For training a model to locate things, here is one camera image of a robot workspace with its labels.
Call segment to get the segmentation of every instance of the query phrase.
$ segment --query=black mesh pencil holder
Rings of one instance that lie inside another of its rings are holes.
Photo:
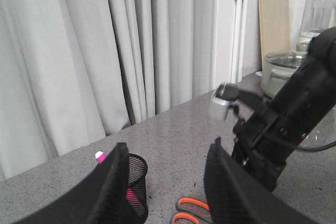
[[[122,211],[122,223],[143,224],[148,216],[146,200],[147,174],[146,161],[135,154],[129,154],[130,172],[125,202],[120,209]]]

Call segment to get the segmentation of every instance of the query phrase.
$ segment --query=pink marker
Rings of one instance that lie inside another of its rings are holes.
[[[104,152],[98,151],[95,154],[95,158],[98,161],[98,163],[101,164],[105,160],[106,154]],[[127,188],[126,199],[139,216],[144,214],[145,209],[131,188]]]

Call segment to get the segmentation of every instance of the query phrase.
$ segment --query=white curtain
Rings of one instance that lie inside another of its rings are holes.
[[[0,180],[211,88],[214,0],[0,0]]]

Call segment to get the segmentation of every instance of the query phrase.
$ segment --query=black cable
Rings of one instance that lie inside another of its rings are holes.
[[[300,151],[300,152],[321,152],[321,151],[325,151],[327,149],[330,149],[330,148],[333,148],[333,147],[336,146],[336,141],[334,141],[334,142],[331,142],[329,144],[318,146],[318,147],[313,147],[313,148],[301,147],[301,146],[296,146],[294,144],[288,143],[285,140],[283,140],[279,137],[273,136],[273,135],[271,135],[267,132],[262,132],[261,134],[263,136],[267,137],[268,139],[278,143],[278,144],[284,145],[284,146],[286,146],[288,148],[291,148],[291,149],[296,149],[297,151]]]

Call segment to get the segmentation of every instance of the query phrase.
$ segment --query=speckled countertop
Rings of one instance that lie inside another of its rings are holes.
[[[250,74],[241,88],[259,91],[260,77]],[[110,152],[126,142],[130,153],[148,164],[149,216],[146,223],[167,224],[175,202],[183,196],[205,200],[203,174],[210,143],[217,136],[232,151],[232,113],[225,122],[207,115],[211,93],[131,126],[88,146],[0,183],[0,223],[11,223],[49,204],[83,179],[96,166],[96,151]],[[250,115],[241,107],[241,114]],[[333,141],[336,110],[332,110],[304,145]],[[284,202],[324,224],[336,223],[336,148],[317,154],[294,152],[274,191]]]

